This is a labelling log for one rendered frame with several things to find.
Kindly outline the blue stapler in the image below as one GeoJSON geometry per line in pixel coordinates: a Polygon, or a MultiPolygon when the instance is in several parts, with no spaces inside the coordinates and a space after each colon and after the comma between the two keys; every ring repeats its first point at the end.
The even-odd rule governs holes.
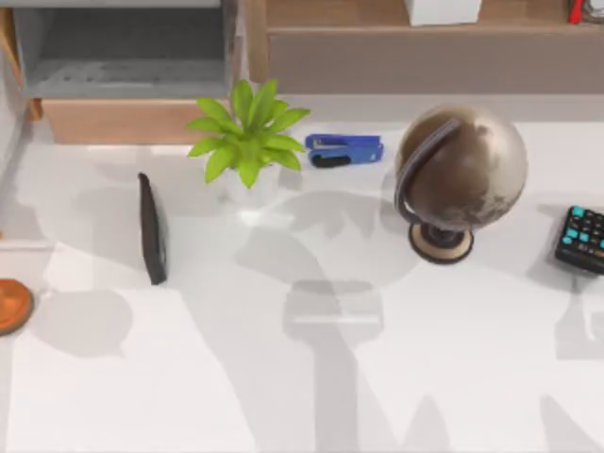
{"type": "Polygon", "coordinates": [[[305,145],[310,163],[320,169],[376,163],[384,151],[376,135],[310,134],[305,145]]]}

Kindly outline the green plant in white pot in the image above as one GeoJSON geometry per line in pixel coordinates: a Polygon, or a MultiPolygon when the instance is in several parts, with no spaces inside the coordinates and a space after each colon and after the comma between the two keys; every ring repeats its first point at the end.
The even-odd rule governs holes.
{"type": "Polygon", "coordinates": [[[253,88],[246,79],[234,85],[225,107],[214,98],[200,97],[201,114],[188,129],[204,133],[190,149],[191,159],[206,157],[204,182],[221,180],[227,200],[261,207],[276,194],[282,169],[301,170],[307,147],[290,129],[310,115],[277,97],[277,82],[270,79],[253,88]]]}

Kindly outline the black flat tablet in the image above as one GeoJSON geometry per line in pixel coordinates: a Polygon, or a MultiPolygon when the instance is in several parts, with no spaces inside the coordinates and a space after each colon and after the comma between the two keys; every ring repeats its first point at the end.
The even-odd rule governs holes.
{"type": "Polygon", "coordinates": [[[151,284],[160,285],[167,280],[167,264],[159,210],[148,176],[143,172],[139,172],[138,180],[143,262],[151,284]]]}

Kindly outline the brown globe on stand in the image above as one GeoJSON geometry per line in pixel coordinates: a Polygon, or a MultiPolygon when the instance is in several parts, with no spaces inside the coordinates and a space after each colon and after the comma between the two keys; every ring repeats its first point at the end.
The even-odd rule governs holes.
{"type": "Polygon", "coordinates": [[[415,119],[395,158],[394,208],[410,225],[414,252],[454,264],[474,232],[505,216],[529,173],[526,145],[508,120],[482,108],[439,106],[415,119]]]}

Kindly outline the pale wooden drawer front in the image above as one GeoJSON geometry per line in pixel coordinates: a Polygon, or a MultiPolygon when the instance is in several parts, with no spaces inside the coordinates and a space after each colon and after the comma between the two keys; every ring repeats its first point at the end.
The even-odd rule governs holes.
{"type": "Polygon", "coordinates": [[[42,100],[56,143],[191,144],[205,133],[187,127],[202,110],[193,99],[42,100]]]}

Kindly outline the wooden open shelf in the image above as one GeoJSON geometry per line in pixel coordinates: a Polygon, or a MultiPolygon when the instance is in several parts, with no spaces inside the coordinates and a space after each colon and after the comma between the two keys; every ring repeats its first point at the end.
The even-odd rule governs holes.
{"type": "Polygon", "coordinates": [[[411,23],[411,0],[242,0],[251,79],[290,94],[604,95],[604,15],[579,0],[478,0],[411,23]]]}

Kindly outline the white box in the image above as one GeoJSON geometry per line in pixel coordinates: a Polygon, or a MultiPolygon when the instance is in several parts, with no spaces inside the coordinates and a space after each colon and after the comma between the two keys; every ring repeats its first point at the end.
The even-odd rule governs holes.
{"type": "Polygon", "coordinates": [[[482,0],[404,0],[412,26],[464,25],[478,21],[482,0]]]}

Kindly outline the black calculator with cyan keys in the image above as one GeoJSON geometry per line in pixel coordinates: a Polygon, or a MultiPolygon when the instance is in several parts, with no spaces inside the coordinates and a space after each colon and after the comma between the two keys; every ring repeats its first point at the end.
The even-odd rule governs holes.
{"type": "Polygon", "coordinates": [[[557,260],[604,276],[604,211],[569,207],[555,245],[557,260]]]}

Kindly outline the orange round coaster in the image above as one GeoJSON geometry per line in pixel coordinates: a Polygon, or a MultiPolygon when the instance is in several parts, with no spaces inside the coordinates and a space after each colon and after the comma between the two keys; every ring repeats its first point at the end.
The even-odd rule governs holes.
{"type": "Polygon", "coordinates": [[[0,336],[21,328],[34,309],[32,292],[14,278],[0,278],[0,336]]]}

